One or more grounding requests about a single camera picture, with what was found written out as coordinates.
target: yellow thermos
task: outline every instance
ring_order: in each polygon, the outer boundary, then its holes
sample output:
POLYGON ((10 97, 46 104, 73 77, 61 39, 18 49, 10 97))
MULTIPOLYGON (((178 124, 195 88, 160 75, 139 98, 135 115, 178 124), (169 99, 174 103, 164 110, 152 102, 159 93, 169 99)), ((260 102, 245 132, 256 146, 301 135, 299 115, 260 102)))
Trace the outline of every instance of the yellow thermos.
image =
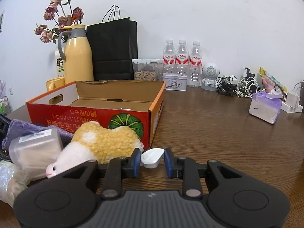
POLYGON ((93 81, 92 50, 86 36, 86 26, 73 25, 64 27, 69 32, 61 32, 58 40, 58 50, 63 60, 65 83, 72 81, 93 81), (64 53, 61 48, 61 38, 69 35, 64 53))

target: wood grain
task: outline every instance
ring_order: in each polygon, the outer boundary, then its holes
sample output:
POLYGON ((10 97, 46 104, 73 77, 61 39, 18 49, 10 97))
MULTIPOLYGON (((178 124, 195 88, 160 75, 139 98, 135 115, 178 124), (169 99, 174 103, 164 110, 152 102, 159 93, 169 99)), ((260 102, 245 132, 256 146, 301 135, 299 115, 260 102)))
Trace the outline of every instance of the wood grain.
MULTIPOLYGON (((249 106, 250 99, 200 88, 166 91, 152 147, 170 147, 175 156, 192 157, 198 163, 217 159, 279 188, 291 203, 284 228, 303 227, 304 114, 281 111, 277 122, 270 125, 249 115, 249 106)), ((163 161, 154 170, 141 168, 139 178, 123 182, 125 189, 182 186, 181 180, 166 177, 163 161)), ((19 228, 12 209, 2 202, 0 227, 19 228)))

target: purple towel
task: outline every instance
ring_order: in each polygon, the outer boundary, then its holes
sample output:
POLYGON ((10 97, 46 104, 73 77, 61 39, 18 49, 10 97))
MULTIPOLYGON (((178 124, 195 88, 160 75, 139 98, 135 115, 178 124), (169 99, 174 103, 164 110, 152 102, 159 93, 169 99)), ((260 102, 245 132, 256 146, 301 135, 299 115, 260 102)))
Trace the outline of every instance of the purple towel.
POLYGON ((50 128, 56 128, 58 129, 62 144, 69 143, 73 137, 73 134, 58 128, 54 125, 48 126, 48 127, 42 127, 37 126, 29 122, 21 121, 18 119, 13 119, 12 122, 9 125, 9 129, 7 130, 7 135, 2 141, 2 149, 7 150, 9 149, 9 145, 11 144, 11 141, 20 137, 25 136, 29 134, 38 133, 40 131, 44 131, 46 129, 50 128))

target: screw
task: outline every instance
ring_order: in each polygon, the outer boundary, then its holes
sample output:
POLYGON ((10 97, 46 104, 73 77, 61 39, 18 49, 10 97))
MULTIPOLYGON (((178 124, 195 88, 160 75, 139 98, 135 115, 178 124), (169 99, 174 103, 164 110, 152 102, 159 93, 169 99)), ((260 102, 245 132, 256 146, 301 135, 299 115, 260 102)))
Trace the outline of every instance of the screw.
POLYGON ((102 192, 102 194, 105 197, 115 197, 116 195, 118 195, 118 192, 114 189, 106 189, 105 191, 102 192))
POLYGON ((186 191, 186 195, 190 197, 198 197, 201 194, 201 192, 197 189, 188 189, 186 191))

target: plastic water bottle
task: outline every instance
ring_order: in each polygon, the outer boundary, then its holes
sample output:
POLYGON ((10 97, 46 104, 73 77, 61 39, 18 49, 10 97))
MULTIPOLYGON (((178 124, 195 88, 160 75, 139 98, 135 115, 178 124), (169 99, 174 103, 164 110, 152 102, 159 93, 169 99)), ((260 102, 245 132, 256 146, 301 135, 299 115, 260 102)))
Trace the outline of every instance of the plastic water bottle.
POLYGON ((202 69, 202 51, 200 49, 200 42, 194 41, 193 47, 190 51, 190 69, 188 76, 188 86, 199 87, 201 81, 202 69))
POLYGON ((188 76, 189 52, 186 47, 186 40, 179 41, 179 47, 176 50, 176 72, 188 76))
POLYGON ((167 44, 163 50, 163 73, 173 73, 175 64, 175 48, 173 39, 167 39, 167 44))

